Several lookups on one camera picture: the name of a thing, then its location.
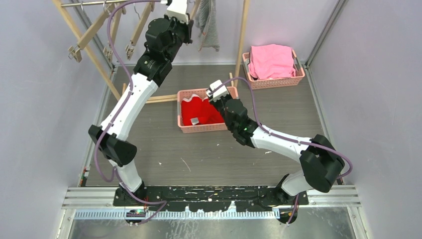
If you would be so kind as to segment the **red underwear white trim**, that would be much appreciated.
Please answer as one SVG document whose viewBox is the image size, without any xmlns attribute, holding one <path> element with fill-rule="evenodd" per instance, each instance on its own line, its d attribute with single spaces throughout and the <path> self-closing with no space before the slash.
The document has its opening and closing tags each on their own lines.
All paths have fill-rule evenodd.
<svg viewBox="0 0 422 239">
<path fill-rule="evenodd" d="M 181 118 L 184 126 L 224 123 L 224 119 L 209 103 L 208 98 L 201 98 L 197 94 L 181 100 Z"/>
</svg>

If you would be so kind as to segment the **grey striped underwear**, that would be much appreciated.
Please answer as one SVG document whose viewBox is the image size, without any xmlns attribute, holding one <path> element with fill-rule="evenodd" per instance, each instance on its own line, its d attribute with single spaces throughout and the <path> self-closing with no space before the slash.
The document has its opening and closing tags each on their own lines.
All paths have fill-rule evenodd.
<svg viewBox="0 0 422 239">
<path fill-rule="evenodd" d="M 213 48 L 216 52 L 220 50 L 216 1 L 202 0 L 195 15 L 196 27 L 200 30 L 198 35 L 197 49 Z"/>
</svg>

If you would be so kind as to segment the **beige hanger holding striped underwear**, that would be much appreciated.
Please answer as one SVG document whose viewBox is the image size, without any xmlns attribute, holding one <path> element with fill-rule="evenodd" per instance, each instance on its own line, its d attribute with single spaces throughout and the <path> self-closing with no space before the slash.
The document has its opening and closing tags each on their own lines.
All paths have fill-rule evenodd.
<svg viewBox="0 0 422 239">
<path fill-rule="evenodd" d="M 195 15 L 197 14 L 197 11 L 199 9 L 201 0 L 190 0 L 189 3 L 193 4 L 192 9 L 190 11 L 190 18 L 194 19 Z"/>
</svg>

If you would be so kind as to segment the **beige hanger holding red underwear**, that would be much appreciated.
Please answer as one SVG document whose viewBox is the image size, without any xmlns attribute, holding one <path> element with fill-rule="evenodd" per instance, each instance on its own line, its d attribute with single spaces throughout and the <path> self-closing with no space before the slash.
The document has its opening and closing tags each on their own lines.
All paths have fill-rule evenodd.
<svg viewBox="0 0 422 239">
<path fill-rule="evenodd" d="M 132 36 L 129 39 L 129 43 L 127 44 L 126 48 L 125 48 L 125 52 L 126 52 L 126 58 L 127 60 L 130 60 L 133 56 L 135 47 L 138 43 L 138 40 L 140 38 L 140 35 L 146 25 L 146 22 L 150 16 L 150 14 L 154 11 L 155 9 L 155 2 L 149 2 L 145 8 L 143 9 L 143 12 L 140 14 L 137 9 L 136 6 L 133 6 L 134 11 L 136 13 L 136 15 L 138 16 L 138 23 L 134 29 L 134 32 L 132 33 Z"/>
</svg>

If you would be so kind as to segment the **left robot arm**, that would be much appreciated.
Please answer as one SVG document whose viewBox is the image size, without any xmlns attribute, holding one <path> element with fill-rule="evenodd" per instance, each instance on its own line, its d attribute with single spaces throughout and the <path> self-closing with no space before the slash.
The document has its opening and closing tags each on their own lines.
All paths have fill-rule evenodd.
<svg viewBox="0 0 422 239">
<path fill-rule="evenodd" d="M 164 16 L 148 25 L 145 51 L 133 72 L 129 85 L 110 115 L 101 125 L 92 125 L 89 136 L 95 143 L 94 161 L 101 152 L 114 167 L 125 198 L 134 206 L 143 203 L 146 190 L 134 163 L 138 149 L 127 141 L 129 132 L 149 98 L 162 85 L 172 70 L 172 62 L 183 44 L 192 43 L 193 20 L 184 23 L 175 17 Z"/>
</svg>

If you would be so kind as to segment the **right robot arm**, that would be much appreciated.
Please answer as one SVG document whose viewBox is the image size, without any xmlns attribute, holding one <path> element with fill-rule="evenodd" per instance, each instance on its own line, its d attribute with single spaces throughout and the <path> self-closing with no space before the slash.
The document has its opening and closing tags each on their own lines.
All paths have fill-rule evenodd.
<svg viewBox="0 0 422 239">
<path fill-rule="evenodd" d="M 296 195 L 310 189 L 327 193 L 340 176 L 344 160 L 334 153 L 325 136 L 296 137 L 271 130 L 251 119 L 241 100 L 230 95 L 211 98 L 209 103 L 219 112 L 238 143 L 267 149 L 300 164 L 298 172 L 285 175 L 277 185 L 275 195 L 281 204 L 291 203 Z"/>
</svg>

